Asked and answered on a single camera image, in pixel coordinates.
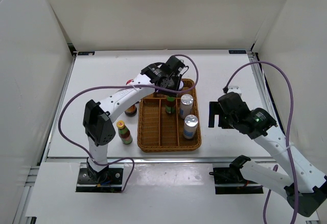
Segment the purple lid dark jar front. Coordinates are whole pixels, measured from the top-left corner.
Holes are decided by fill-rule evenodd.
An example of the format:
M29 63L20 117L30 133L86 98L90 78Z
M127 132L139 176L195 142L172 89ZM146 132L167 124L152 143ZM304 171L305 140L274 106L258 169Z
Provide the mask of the purple lid dark jar front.
M180 81L178 91L181 91L184 88L184 82Z

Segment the purple lid dark jar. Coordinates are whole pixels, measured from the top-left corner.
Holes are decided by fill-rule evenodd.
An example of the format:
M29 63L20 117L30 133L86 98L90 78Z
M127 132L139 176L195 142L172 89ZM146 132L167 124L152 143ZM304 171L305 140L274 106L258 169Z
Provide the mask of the purple lid dark jar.
M184 82L180 81L178 91L181 91L184 88Z
M166 97L166 95L162 94L162 93L159 93L159 92L154 92L153 97L154 98L164 98L164 97Z

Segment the yellow cap sauce bottle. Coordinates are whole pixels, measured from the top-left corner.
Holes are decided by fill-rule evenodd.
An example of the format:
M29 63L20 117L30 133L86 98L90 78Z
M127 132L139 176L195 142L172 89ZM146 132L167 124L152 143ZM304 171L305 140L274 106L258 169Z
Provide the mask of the yellow cap sauce bottle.
M119 137L120 137L122 143L123 144L131 144L133 141L133 138L130 134L130 130L126 127L124 121L119 120L116 123L116 126L118 128L118 134L119 134Z
M176 112L176 98L167 96L165 100L165 111L168 114L174 114Z

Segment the silver white can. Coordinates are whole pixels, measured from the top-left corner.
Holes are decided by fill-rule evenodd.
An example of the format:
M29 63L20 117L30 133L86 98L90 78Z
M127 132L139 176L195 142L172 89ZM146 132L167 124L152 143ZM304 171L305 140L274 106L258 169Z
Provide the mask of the silver white can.
M194 98L190 94L184 94L180 98L179 115L182 119L185 119L191 114L193 108Z
M183 136L192 139L197 131L199 120L196 115L188 115L184 119Z

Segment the silver top white can front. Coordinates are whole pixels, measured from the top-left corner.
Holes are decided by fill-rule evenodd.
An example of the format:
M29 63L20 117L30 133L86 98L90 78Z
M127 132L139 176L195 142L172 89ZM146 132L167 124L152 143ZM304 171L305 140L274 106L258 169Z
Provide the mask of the silver top white can front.
M184 119L183 136L192 139L197 131L199 120L196 115L188 115Z

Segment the yellow cap sauce bottle front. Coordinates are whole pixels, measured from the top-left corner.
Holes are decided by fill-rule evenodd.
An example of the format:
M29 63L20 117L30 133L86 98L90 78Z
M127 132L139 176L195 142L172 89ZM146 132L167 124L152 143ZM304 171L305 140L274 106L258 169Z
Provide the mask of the yellow cap sauce bottle front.
M116 123L116 126L118 128L118 134L119 134L119 137L120 137L122 143L123 144L131 144L133 141L133 138L130 134L130 130L126 127L124 121L119 120Z

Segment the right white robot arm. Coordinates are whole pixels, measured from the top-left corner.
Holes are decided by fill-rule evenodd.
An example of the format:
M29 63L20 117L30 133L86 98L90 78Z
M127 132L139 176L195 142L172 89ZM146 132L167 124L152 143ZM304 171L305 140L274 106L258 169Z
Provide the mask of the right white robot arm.
M215 116L219 117L220 128L247 135L285 171L274 172L240 155L230 163L226 178L234 183L252 181L269 188L304 217L310 217L326 201L326 174L286 142L276 120L266 110L250 110L238 93L230 92L209 103L210 128L214 127Z

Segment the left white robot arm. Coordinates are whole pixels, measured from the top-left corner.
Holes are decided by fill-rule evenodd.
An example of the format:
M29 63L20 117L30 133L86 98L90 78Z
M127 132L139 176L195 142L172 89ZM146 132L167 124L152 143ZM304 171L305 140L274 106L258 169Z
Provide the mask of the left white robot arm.
M180 73L184 68L182 60L171 56L163 64L153 63L143 68L127 89L120 89L99 102L91 99L86 103L83 126L91 154L87 159L87 173L95 183L103 183L107 179L108 143L116 135L113 123L125 110L158 88L167 89L160 93L175 96L175 91L180 88Z

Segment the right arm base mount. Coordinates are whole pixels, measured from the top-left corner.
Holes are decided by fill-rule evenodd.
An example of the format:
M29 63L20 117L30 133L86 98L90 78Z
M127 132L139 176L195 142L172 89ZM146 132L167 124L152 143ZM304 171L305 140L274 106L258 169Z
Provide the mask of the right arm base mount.
M241 175L240 169L248 161L251 161L249 157L241 155L234 159L229 167L214 167L208 174L214 178L215 194L263 194L261 185Z

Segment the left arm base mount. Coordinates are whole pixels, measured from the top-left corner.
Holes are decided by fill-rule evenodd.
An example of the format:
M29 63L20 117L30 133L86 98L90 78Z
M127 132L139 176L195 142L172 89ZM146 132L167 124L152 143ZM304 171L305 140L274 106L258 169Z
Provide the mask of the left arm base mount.
M123 166L106 166L100 172L92 172L81 164L76 182L76 192L119 193L123 188Z

